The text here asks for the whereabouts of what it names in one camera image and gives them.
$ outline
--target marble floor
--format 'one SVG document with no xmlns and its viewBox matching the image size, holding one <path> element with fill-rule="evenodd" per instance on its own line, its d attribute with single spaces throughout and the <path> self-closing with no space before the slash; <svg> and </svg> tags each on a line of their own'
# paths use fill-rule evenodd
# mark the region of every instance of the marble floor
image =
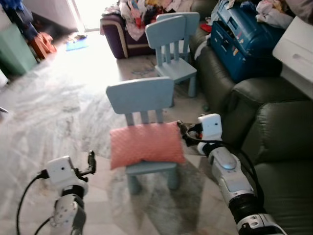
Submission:
<svg viewBox="0 0 313 235">
<path fill-rule="evenodd" d="M 130 196 L 125 169 L 110 171 L 112 128 L 126 126 L 112 110 L 105 90 L 122 80 L 156 76 L 155 57 L 118 60 L 104 37 L 90 34 L 89 47 L 58 52 L 0 92 L 9 113 L 0 119 L 0 235 L 15 234 L 21 194 L 52 159 L 70 155 L 75 167 L 86 167 L 93 149 L 97 173 L 89 176 L 85 197 L 85 235 L 234 235 L 232 216 L 218 186 L 209 178 L 205 158 L 184 146 L 186 163 L 179 166 L 181 186 L 166 187 L 163 174 L 140 178 L 143 191 Z M 187 84 L 175 87 L 175 106 L 164 110 L 165 121 L 195 122 L 205 103 L 201 92 L 187 95 Z M 56 192 L 49 181 L 36 182 L 21 212 L 22 235 L 34 234 L 52 213 Z M 40 234 L 49 234 L 46 225 Z"/>
</svg>

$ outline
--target light blue chair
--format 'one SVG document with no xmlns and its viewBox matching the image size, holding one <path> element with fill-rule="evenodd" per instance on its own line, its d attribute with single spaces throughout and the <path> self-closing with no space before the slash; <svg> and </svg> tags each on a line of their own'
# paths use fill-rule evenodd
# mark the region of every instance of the light blue chair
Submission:
<svg viewBox="0 0 313 235">
<path fill-rule="evenodd" d="M 196 33 L 196 30 L 199 26 L 200 14 L 198 12 L 176 12 L 160 14 L 157 16 L 156 21 L 161 21 L 174 16 L 184 16 L 186 18 L 185 34 L 183 40 L 179 41 L 179 57 L 183 58 L 185 61 L 188 61 L 188 56 L 190 53 L 189 37 Z M 170 50 L 171 58 L 173 58 L 174 57 L 173 44 L 170 44 Z M 165 47 L 162 47 L 162 58 L 163 61 L 165 61 Z"/>
<path fill-rule="evenodd" d="M 146 26 L 149 47 L 156 50 L 155 69 L 160 76 L 168 76 L 175 83 L 189 79 L 188 95 L 196 96 L 197 70 L 179 57 L 179 40 L 185 35 L 186 18 L 174 16 Z M 174 59 L 171 59 L 170 44 L 174 44 Z M 165 47 L 165 62 L 161 47 Z"/>
<path fill-rule="evenodd" d="M 107 88 L 107 95 L 114 111 L 117 114 L 125 114 L 128 126 L 134 125 L 133 113 L 135 112 L 140 112 L 142 124 L 148 124 L 148 110 L 155 110 L 157 122 L 163 123 L 162 109 L 170 107 L 173 93 L 174 82 L 169 77 L 135 79 Z M 177 189 L 179 186 L 177 163 L 141 162 L 127 166 L 126 174 L 130 193 L 137 194 L 141 190 L 136 175 L 163 171 L 168 172 L 168 188 Z"/>
</svg>

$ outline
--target dark green sofa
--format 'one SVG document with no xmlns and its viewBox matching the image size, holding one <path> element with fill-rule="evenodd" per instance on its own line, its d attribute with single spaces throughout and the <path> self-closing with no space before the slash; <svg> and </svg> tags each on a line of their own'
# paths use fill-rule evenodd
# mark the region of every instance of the dark green sofa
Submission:
<svg viewBox="0 0 313 235">
<path fill-rule="evenodd" d="M 201 21 L 216 0 L 195 0 Z M 207 33 L 190 39 L 191 61 L 212 113 L 222 117 L 223 140 L 252 158 L 265 209 L 289 235 L 313 234 L 313 103 L 282 77 L 235 84 L 211 47 L 195 61 Z"/>
</svg>

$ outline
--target chair backrest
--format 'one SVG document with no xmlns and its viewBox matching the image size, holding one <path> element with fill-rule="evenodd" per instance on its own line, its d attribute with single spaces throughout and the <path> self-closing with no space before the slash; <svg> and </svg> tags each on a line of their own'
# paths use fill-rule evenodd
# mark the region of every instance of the chair backrest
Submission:
<svg viewBox="0 0 313 235">
<path fill-rule="evenodd" d="M 155 110 L 158 123 L 162 123 L 162 109 L 172 105 L 173 93 L 174 81 L 169 77 L 134 79 L 107 87 L 114 111 L 125 114 L 127 125 L 134 125 L 135 112 L 140 112 L 143 124 L 149 123 L 149 110 Z"/>
<path fill-rule="evenodd" d="M 198 12 L 176 12 L 166 13 L 157 16 L 156 21 L 161 21 L 175 16 L 184 16 L 186 18 L 185 34 L 184 34 L 184 57 L 188 56 L 189 37 L 196 33 L 199 25 L 200 14 Z"/>
<path fill-rule="evenodd" d="M 161 46 L 165 46 L 165 58 L 171 63 L 170 43 L 174 43 L 174 59 L 179 59 L 179 40 L 185 34 L 186 18 L 174 16 L 146 26 L 149 47 L 156 50 L 156 60 L 162 66 Z"/>
</svg>

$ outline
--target green cabinet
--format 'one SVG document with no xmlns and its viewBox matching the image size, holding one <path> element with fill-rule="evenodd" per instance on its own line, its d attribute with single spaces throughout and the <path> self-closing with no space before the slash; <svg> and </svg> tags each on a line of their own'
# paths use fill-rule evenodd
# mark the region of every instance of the green cabinet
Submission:
<svg viewBox="0 0 313 235">
<path fill-rule="evenodd" d="M 0 31 L 0 63 L 17 75 L 23 75 L 37 64 L 15 24 Z"/>
</svg>

